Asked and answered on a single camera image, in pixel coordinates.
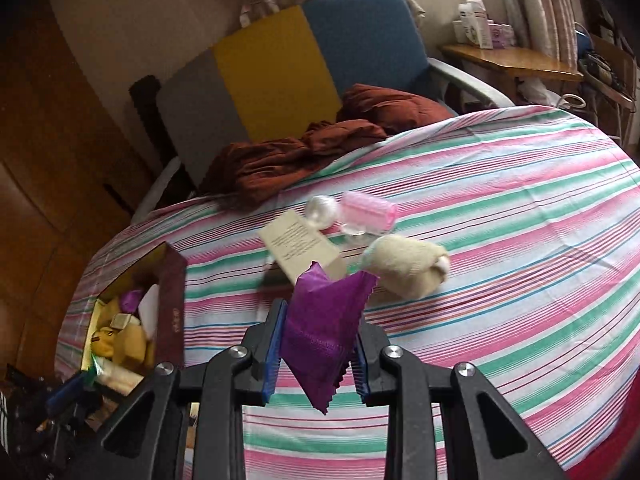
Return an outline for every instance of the screw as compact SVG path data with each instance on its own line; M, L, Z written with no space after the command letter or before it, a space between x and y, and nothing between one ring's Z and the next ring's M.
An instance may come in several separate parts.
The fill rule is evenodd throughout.
M174 373L174 366L169 362L159 363L156 365L156 374L171 375Z
M398 345L385 346L383 351L387 357L391 357L392 359L401 358L404 353L404 350L402 350Z
M471 363L458 363L456 371L463 377L473 377L476 374L476 367Z
M244 346L235 345L229 349L229 353L231 357L235 357L236 359L240 359L247 355L248 350Z

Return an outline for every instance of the wooden cabinet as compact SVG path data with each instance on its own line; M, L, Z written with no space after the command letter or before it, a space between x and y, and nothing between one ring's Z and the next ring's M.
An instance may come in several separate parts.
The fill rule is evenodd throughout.
M51 375L60 324L93 254L152 175L84 78L49 0L0 43L0 376Z

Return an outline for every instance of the red fabric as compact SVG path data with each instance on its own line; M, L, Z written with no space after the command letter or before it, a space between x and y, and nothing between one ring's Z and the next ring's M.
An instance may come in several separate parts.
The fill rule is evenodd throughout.
M384 139L382 128L359 120L315 123L301 139L235 142L211 163L200 191L234 192L242 206L255 207L345 153Z
M336 120L365 119L395 135L452 117L444 106L426 97L355 84L344 93Z
M570 480L604 480L624 455L632 437L640 429L640 374L626 396L625 407L613 432L581 462L566 473Z

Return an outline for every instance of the rust-colored clothing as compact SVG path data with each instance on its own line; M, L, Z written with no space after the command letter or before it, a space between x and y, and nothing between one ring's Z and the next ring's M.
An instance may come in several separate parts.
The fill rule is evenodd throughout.
M240 205L255 207L345 153L385 139L380 126L351 120L312 124L301 139L235 142L212 162L200 192L234 192Z

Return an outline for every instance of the purple wrapper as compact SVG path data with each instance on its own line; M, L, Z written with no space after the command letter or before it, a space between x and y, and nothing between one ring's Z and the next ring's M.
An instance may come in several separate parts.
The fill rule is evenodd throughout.
M133 314L138 309L140 300L144 295L145 291L141 288L134 288L129 292L124 292L119 299L120 310L126 314Z
M332 282L314 262L296 282L280 353L311 405L323 413L342 380L377 281L361 270Z

